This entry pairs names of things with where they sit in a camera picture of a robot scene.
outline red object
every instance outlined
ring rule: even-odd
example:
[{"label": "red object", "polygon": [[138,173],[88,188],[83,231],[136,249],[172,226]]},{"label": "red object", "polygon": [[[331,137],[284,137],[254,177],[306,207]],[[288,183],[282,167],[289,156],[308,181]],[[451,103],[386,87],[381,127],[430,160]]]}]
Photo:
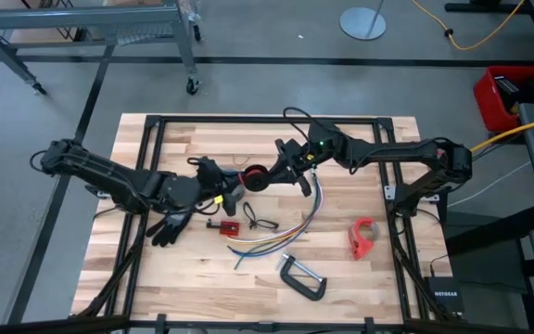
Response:
[{"label": "red object", "polygon": [[240,224],[237,222],[222,221],[220,224],[220,234],[223,236],[236,237],[239,229]]},{"label": "red object", "polygon": [[373,228],[375,225],[372,218],[360,218],[358,221],[350,227],[350,245],[351,245],[351,254],[353,254],[354,260],[360,260],[362,257],[368,253],[375,246],[373,240],[368,240],[360,235],[360,227],[367,226]]},{"label": "red object", "polygon": [[473,91],[483,122],[489,131],[496,133],[512,130],[520,124],[518,115],[513,115],[506,111],[502,103],[500,91],[493,79],[500,75],[503,75],[518,87],[522,87],[525,81],[534,79],[534,67],[490,66],[483,78],[475,85]]}]

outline red tool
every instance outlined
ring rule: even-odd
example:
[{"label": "red tool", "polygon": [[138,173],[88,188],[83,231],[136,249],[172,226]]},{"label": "red tool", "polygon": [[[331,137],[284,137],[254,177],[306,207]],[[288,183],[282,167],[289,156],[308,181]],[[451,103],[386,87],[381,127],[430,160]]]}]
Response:
[{"label": "red tool", "polygon": [[220,230],[221,235],[228,237],[236,237],[240,229],[240,224],[237,222],[221,221],[219,225],[214,225],[211,219],[208,219],[205,226],[207,228],[217,228]]},{"label": "red tool", "polygon": [[[360,227],[366,226],[372,229],[374,236],[371,239],[366,239],[360,234]],[[372,218],[360,218],[350,227],[348,231],[350,235],[351,254],[355,260],[360,260],[368,251],[375,246],[375,241],[380,237],[380,228]]]}]

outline small red box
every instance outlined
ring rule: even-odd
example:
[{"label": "small red box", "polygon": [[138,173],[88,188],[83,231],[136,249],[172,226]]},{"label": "small red box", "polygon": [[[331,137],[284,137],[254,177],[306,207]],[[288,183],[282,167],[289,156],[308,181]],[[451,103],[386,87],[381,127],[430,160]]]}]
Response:
[{"label": "small red box", "polygon": [[501,133],[519,125],[518,115],[506,111],[494,77],[503,75],[506,79],[523,89],[527,80],[534,79],[534,66],[491,66],[473,89],[481,111],[481,117],[489,131]]}]

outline metal cart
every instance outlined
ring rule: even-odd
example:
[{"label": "metal cart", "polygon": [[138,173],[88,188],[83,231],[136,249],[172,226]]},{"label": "metal cart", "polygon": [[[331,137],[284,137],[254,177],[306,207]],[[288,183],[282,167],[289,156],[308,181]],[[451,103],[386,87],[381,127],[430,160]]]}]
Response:
[{"label": "metal cart", "polygon": [[[18,49],[175,42],[188,75],[186,92],[193,95],[199,80],[190,41],[191,35],[198,42],[201,40],[199,27],[184,18],[177,0],[162,1],[160,6],[74,7],[70,0],[49,0],[41,1],[48,7],[0,10],[0,60],[35,92],[45,95],[46,91],[18,57]],[[7,40],[9,31],[42,28],[57,29],[68,41],[14,44]]]}]

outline cable bundle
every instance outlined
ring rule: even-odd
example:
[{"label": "cable bundle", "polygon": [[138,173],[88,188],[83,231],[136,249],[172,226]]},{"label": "cable bundle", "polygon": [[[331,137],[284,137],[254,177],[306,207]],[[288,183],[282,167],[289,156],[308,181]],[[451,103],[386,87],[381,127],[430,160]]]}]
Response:
[{"label": "cable bundle", "polygon": [[323,206],[323,189],[321,188],[321,185],[319,184],[316,173],[312,173],[312,181],[314,182],[314,187],[316,188],[316,192],[314,195],[314,205],[312,206],[311,214],[309,214],[309,216],[306,218],[306,220],[304,220],[304,222],[302,222],[302,224],[294,226],[290,229],[287,229],[286,231],[282,233],[278,233],[274,236],[270,236],[267,238],[261,238],[261,239],[256,239],[256,240],[229,238],[229,241],[232,241],[238,244],[243,244],[243,245],[257,245],[258,244],[259,245],[246,252],[235,250],[232,247],[228,246],[228,249],[230,249],[230,251],[240,256],[240,260],[238,260],[238,263],[236,263],[235,269],[240,265],[242,260],[244,260],[244,258],[246,257],[260,257],[263,255],[271,254],[274,251],[281,250],[283,247],[292,243],[300,234],[302,234],[308,228],[309,224],[312,221],[312,218],[314,218],[316,213]]}]

